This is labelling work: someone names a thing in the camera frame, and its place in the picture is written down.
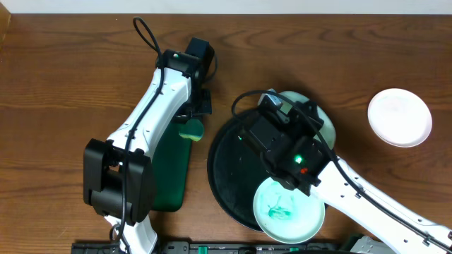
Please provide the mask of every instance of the yellow-green sponge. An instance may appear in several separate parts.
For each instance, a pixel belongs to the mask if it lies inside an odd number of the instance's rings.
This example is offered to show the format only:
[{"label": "yellow-green sponge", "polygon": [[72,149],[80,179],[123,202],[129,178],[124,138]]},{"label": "yellow-green sponge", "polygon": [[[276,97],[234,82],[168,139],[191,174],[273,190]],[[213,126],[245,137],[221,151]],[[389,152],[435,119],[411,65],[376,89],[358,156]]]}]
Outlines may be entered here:
[{"label": "yellow-green sponge", "polygon": [[204,135],[204,125],[198,119],[190,119],[181,126],[179,135],[198,142]]}]

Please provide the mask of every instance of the wooden table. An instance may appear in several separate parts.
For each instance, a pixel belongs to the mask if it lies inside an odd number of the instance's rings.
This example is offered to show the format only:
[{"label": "wooden table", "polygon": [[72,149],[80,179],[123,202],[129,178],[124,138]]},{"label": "wooden table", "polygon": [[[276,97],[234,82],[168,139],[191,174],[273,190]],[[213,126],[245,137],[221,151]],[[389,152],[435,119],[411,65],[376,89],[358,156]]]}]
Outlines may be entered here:
[{"label": "wooden table", "polygon": [[[132,15],[13,15],[0,52],[0,252],[67,253],[107,239],[109,225],[82,199],[82,155],[105,139],[147,90],[156,54]],[[411,210],[452,227],[452,17],[144,15],[163,49],[208,40],[219,59],[213,115],[194,143],[182,208],[151,212],[159,236],[192,241],[271,241],[226,215],[208,184],[215,134],[248,90],[294,90],[331,117],[336,151]],[[369,100],[390,87],[419,95],[433,116],[421,145],[379,140]],[[254,107],[257,98],[241,102]],[[328,208],[316,236],[341,242],[364,231]]]}]

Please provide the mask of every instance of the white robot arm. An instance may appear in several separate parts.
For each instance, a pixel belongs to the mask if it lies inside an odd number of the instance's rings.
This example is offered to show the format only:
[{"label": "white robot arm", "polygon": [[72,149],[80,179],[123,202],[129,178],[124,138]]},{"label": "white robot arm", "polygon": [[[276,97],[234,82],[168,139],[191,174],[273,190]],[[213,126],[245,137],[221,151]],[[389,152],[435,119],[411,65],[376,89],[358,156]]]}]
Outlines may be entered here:
[{"label": "white robot arm", "polygon": [[[83,199],[113,226],[121,223],[122,210],[126,210],[122,250],[129,246],[133,254],[149,254],[154,249],[157,234],[148,216],[155,187],[151,161],[171,121],[184,123],[193,117],[211,114],[210,93],[201,89],[201,84],[205,81],[213,57],[214,51],[209,43],[196,38],[190,41],[184,53],[165,51],[157,60],[158,68],[148,91],[128,119],[107,141],[92,139],[85,148]],[[130,139],[134,125],[135,131]],[[122,164],[125,156],[129,158],[127,171]],[[118,165],[119,171],[110,168]],[[124,172],[127,175],[125,207],[121,201]]]},{"label": "white robot arm", "polygon": [[[431,239],[436,239],[450,249],[450,246],[452,246],[452,231],[450,229],[415,214],[379,189],[373,187],[373,185],[353,171],[343,159],[339,159],[339,163],[348,177],[362,188],[367,195],[371,196],[373,200],[411,226],[430,236]],[[334,163],[329,162],[326,165],[319,174],[319,180],[321,183],[317,187],[311,187],[312,195],[355,220],[380,238],[396,253],[446,253],[444,249],[416,234],[389,217],[368,200],[359,196],[354,188],[343,178]]]},{"label": "white robot arm", "polygon": [[260,110],[240,119],[239,136],[260,155],[273,180],[335,207],[397,253],[452,253],[450,229],[410,211],[334,155],[328,148],[334,141],[328,144],[321,134],[331,122],[315,102],[292,102],[290,92],[251,91],[234,101],[232,114],[238,117],[234,108],[241,98],[256,94],[262,94]]},{"label": "white robot arm", "polygon": [[[149,103],[150,98],[155,94],[160,83],[161,72],[155,70],[153,80],[140,100],[136,108],[128,119],[112,133],[108,140],[113,141],[113,146],[124,149],[127,135],[133,122]],[[182,72],[165,68],[165,80],[163,89],[151,108],[144,116],[135,131],[130,151],[140,149],[144,155],[153,158],[155,148],[162,137],[163,132],[176,114],[177,110],[185,103],[191,94],[191,79],[182,75]],[[113,216],[106,216],[105,219],[112,225],[119,224],[121,220]],[[151,253],[157,242],[157,234],[150,225],[149,216],[146,216],[142,222],[137,222],[133,226],[124,227],[124,238],[130,245],[132,253]]]}]

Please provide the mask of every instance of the green rectangular board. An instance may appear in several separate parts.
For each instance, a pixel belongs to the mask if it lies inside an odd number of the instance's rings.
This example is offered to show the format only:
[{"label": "green rectangular board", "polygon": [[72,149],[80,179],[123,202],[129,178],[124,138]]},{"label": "green rectangular board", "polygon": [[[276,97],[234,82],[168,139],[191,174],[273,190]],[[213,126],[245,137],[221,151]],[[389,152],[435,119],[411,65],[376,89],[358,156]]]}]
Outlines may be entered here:
[{"label": "green rectangular board", "polygon": [[179,136],[181,124],[170,123],[153,157],[156,195],[152,210],[176,212],[184,200],[191,140]]}]

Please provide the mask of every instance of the round black tray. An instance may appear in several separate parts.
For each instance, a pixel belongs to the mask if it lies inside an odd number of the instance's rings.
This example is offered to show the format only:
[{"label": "round black tray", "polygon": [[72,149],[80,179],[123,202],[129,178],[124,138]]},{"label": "round black tray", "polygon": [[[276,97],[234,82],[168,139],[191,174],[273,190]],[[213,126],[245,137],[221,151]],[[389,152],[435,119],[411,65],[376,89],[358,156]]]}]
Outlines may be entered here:
[{"label": "round black tray", "polygon": [[[253,110],[239,114],[244,118]],[[221,208],[240,224],[262,231],[254,218],[254,193],[268,178],[261,160],[239,139],[240,124],[229,120],[217,133],[209,151],[210,189]]]}]

